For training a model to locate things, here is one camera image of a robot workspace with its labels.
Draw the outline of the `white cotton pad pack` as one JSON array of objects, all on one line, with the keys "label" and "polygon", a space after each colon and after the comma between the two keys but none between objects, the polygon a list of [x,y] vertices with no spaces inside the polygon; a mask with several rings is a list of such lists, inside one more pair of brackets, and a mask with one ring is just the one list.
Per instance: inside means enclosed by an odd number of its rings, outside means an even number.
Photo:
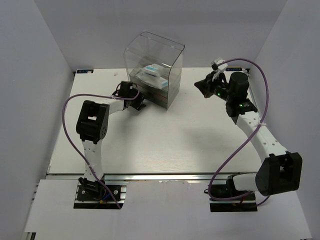
[{"label": "white cotton pad pack", "polygon": [[168,80],[160,76],[153,76],[145,72],[139,71],[136,75],[143,83],[150,87],[163,89],[169,85]]},{"label": "white cotton pad pack", "polygon": [[165,67],[163,67],[159,64],[156,64],[156,63],[147,65],[142,69],[142,71],[144,73],[152,75],[152,76],[156,76],[156,77],[161,76],[163,74],[164,70],[165,70]]}]

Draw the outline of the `clear acrylic drawer organizer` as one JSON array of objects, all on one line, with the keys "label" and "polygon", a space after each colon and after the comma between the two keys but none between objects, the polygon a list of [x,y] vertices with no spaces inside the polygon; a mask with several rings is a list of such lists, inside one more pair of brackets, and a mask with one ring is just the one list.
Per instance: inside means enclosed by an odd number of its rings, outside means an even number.
[{"label": "clear acrylic drawer organizer", "polygon": [[143,31],[124,50],[127,77],[147,100],[167,110],[180,91],[184,51],[179,41]]}]

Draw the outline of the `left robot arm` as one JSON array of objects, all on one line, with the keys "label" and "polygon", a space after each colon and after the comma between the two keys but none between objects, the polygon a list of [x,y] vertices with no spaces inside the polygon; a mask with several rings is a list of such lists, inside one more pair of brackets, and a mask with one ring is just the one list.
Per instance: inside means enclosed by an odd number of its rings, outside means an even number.
[{"label": "left robot arm", "polygon": [[79,134],[87,160],[83,178],[94,182],[88,188],[88,193],[99,200],[105,196],[106,187],[100,184],[104,178],[102,167],[102,141],[107,135],[109,116],[129,107],[137,111],[143,109],[144,95],[130,81],[122,81],[112,94],[101,102],[85,100],[82,104],[76,132]]}]

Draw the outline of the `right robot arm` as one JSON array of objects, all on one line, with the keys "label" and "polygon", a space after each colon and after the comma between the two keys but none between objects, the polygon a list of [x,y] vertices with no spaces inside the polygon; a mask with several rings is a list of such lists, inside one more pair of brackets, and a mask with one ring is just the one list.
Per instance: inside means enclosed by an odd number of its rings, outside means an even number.
[{"label": "right robot arm", "polygon": [[261,160],[257,173],[230,175],[222,193],[218,193],[210,183],[208,194],[213,200],[239,200],[253,192],[269,197],[299,189],[302,157],[282,146],[263,124],[263,118],[248,98],[250,84],[245,73],[233,72],[227,80],[224,73],[215,77],[211,72],[194,86],[205,98],[215,95],[225,101],[228,116],[247,136],[236,152],[251,143]]}]

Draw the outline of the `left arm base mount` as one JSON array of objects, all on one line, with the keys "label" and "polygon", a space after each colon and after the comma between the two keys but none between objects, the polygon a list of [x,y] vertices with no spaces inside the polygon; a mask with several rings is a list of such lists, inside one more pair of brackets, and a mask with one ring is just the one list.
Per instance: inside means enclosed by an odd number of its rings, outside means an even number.
[{"label": "left arm base mount", "polygon": [[74,209],[120,210],[126,199],[128,182],[119,180],[102,181],[110,192],[98,181],[92,182],[83,177],[78,179],[73,203]]}]

